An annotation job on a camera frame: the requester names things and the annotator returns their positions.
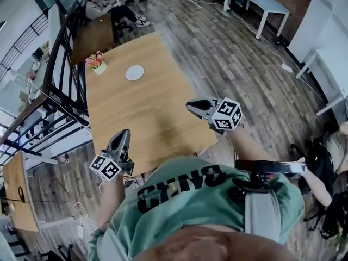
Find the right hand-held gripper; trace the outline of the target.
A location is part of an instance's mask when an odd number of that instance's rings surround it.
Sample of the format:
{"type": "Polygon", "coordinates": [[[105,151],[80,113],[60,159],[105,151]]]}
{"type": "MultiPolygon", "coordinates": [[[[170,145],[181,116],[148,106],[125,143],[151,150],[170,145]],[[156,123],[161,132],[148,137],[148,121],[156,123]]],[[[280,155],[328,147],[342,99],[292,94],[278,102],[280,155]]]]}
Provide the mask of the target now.
{"type": "Polygon", "coordinates": [[[212,108],[216,104],[217,99],[214,98],[196,98],[187,102],[186,108],[201,120],[209,120],[212,117],[213,125],[217,130],[235,130],[243,117],[240,104],[225,97],[217,104],[217,109],[213,113],[212,108]]]}

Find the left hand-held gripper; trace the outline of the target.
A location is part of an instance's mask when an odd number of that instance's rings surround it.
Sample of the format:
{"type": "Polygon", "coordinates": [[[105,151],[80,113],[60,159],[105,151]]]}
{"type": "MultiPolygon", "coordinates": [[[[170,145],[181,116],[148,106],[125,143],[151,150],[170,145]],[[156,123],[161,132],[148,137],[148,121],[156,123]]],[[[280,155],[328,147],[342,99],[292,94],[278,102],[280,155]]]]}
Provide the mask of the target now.
{"type": "Polygon", "coordinates": [[[131,133],[129,129],[124,129],[116,133],[107,145],[107,152],[115,160],[102,155],[96,155],[89,168],[101,179],[110,182],[117,175],[131,174],[134,169],[134,162],[128,156],[131,133]]]}

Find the white round plate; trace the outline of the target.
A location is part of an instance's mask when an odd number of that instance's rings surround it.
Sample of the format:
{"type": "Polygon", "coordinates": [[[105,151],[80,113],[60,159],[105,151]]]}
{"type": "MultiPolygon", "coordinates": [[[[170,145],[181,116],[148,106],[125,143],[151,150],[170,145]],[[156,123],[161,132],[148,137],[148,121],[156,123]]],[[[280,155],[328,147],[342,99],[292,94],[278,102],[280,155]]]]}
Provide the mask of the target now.
{"type": "Polygon", "coordinates": [[[126,71],[126,79],[129,81],[136,81],[144,75],[144,68],[140,65],[131,66],[126,71]]]}

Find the person's left forearm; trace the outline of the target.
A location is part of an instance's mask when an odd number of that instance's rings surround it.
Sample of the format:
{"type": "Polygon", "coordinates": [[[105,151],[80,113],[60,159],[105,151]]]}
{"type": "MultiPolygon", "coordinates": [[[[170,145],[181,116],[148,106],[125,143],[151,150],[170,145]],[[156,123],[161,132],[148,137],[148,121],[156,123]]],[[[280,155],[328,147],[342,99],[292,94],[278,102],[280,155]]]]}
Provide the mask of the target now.
{"type": "Polygon", "coordinates": [[[120,172],[111,181],[105,181],[103,195],[98,209],[96,228],[105,231],[115,212],[125,199],[123,173],[120,172]]]}

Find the person's right forearm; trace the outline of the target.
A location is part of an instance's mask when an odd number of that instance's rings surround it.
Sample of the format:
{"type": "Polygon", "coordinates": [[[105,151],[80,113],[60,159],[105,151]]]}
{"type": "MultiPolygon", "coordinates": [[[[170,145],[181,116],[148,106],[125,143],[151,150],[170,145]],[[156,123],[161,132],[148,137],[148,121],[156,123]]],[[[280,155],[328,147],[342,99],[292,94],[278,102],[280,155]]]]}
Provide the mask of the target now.
{"type": "Polygon", "coordinates": [[[242,127],[237,126],[235,130],[226,131],[237,156],[241,160],[256,161],[266,160],[273,161],[270,155],[258,144],[242,127]]]}

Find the wooden table white legs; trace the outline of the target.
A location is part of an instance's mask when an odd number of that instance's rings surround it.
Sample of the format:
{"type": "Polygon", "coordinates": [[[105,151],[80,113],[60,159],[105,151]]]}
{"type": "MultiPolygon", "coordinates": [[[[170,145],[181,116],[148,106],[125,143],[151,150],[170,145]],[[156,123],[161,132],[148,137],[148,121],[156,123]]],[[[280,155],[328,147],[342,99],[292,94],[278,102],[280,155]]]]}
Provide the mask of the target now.
{"type": "Polygon", "coordinates": [[[217,143],[208,124],[189,113],[194,92],[159,33],[129,41],[104,54],[107,69],[86,71],[91,134],[96,153],[119,131],[129,129],[128,154],[139,175],[169,158],[189,156],[217,143]],[[126,79],[134,65],[144,68],[136,80],[126,79]]]}

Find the pink flowers in white pot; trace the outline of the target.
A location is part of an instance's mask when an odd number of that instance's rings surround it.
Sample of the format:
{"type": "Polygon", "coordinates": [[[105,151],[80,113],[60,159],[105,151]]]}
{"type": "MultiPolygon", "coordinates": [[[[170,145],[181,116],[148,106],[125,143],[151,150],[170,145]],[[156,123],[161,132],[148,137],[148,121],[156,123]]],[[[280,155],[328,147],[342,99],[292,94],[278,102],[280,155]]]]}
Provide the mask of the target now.
{"type": "Polygon", "coordinates": [[[97,75],[101,75],[107,69],[107,65],[101,51],[97,51],[96,53],[90,55],[86,60],[86,64],[97,75]]]}

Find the black chest rig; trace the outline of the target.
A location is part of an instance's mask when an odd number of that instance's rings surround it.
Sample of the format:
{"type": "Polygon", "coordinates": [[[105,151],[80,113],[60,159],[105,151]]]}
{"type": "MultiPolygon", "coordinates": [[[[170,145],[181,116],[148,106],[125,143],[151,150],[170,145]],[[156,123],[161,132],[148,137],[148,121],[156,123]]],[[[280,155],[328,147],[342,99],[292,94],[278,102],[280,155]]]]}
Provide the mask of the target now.
{"type": "Polygon", "coordinates": [[[235,168],[249,172],[248,181],[233,178],[232,187],[228,194],[230,198],[244,198],[246,194],[269,194],[272,190],[268,180],[272,180],[275,174],[299,174],[302,175],[307,165],[301,162],[278,162],[268,160],[236,160],[235,168]]]}

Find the person's green t-shirt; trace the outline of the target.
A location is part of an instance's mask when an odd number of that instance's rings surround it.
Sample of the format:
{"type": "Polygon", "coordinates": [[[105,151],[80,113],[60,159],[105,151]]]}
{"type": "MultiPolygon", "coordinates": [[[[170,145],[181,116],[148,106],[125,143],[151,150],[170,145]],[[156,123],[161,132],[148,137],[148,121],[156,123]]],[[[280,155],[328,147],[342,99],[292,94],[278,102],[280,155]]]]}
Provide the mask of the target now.
{"type": "Polygon", "coordinates": [[[186,226],[225,226],[284,245],[304,211],[299,189],[284,175],[271,180],[277,214],[271,218],[271,208],[259,206],[256,221],[264,233],[257,234],[246,229],[244,200],[228,194],[233,178],[250,177],[246,171],[196,157],[167,160],[143,186],[126,194],[105,231],[92,233],[87,260],[132,261],[186,226]]]}

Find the black metal railing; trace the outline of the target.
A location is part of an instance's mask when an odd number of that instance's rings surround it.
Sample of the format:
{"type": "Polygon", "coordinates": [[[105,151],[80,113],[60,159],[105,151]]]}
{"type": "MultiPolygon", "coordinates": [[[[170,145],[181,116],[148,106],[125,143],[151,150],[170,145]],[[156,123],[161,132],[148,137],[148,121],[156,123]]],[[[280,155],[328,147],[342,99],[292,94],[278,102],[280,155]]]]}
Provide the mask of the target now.
{"type": "Polygon", "coordinates": [[[83,7],[75,0],[66,10],[60,0],[58,32],[48,58],[41,87],[34,88],[33,101],[0,137],[0,169],[19,151],[33,169],[91,140],[88,133],[85,60],[73,59],[77,32],[86,24],[83,7]]]}

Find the dark wooden desk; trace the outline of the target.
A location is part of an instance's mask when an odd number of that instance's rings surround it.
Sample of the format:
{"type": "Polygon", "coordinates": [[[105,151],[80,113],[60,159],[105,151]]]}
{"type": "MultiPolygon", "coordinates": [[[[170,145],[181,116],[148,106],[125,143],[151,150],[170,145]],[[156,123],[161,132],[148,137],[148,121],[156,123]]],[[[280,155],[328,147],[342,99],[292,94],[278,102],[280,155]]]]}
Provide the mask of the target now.
{"type": "Polygon", "coordinates": [[[107,13],[78,29],[73,41],[71,66],[78,65],[97,51],[105,50],[112,43],[111,13],[107,13]]]}

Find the light wooden desk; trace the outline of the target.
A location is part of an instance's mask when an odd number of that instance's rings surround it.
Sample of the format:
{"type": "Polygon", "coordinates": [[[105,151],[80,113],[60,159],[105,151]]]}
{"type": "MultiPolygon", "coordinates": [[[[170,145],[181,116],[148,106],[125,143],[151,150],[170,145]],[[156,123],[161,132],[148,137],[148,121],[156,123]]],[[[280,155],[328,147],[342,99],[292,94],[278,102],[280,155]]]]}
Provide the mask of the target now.
{"type": "Polygon", "coordinates": [[[31,203],[27,173],[22,151],[18,151],[3,168],[5,194],[9,216],[17,229],[38,232],[38,220],[31,203]]]}

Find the person's chin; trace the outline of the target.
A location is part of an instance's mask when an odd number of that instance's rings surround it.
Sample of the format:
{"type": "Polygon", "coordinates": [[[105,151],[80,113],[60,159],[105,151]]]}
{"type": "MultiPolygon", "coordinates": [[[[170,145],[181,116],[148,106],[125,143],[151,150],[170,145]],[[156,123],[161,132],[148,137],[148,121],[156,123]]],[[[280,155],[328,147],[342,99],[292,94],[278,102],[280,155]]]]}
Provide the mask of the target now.
{"type": "Polygon", "coordinates": [[[271,239],[213,225],[186,226],[132,261],[297,261],[271,239]]]}

